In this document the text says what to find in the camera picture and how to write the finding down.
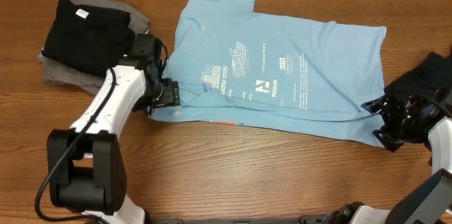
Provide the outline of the light blue printed t-shirt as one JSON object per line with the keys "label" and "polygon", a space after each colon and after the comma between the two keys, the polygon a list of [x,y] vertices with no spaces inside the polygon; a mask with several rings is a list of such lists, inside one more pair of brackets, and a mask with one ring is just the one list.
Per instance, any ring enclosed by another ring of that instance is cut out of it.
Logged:
{"label": "light blue printed t-shirt", "polygon": [[164,75],[180,105],[163,122],[217,122],[379,144],[383,26],[254,11],[256,0],[189,0]]}

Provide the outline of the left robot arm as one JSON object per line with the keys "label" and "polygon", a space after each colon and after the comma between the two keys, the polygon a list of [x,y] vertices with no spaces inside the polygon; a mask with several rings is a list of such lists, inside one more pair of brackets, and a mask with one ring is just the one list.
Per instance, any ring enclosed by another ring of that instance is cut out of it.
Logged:
{"label": "left robot arm", "polygon": [[126,194],[127,177],[119,137],[131,112],[180,104],[179,85],[163,78],[166,46],[153,35],[138,34],[131,52],[107,70],[105,81],[84,114],[69,129],[47,138],[48,175],[35,198],[35,212],[48,189],[56,207],[72,212],[69,220],[96,223],[150,223],[149,213]]}

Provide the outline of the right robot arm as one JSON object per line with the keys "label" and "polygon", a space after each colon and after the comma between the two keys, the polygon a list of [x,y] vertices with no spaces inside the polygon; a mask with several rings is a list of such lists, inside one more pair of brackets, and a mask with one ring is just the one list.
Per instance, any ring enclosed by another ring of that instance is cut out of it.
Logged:
{"label": "right robot arm", "polygon": [[394,93],[365,102],[362,107],[382,116],[384,125],[373,135],[389,151],[403,144],[423,144],[432,153],[432,175],[391,210],[356,201],[329,213],[322,223],[441,223],[451,213],[451,89],[432,97],[412,94],[406,103]]}

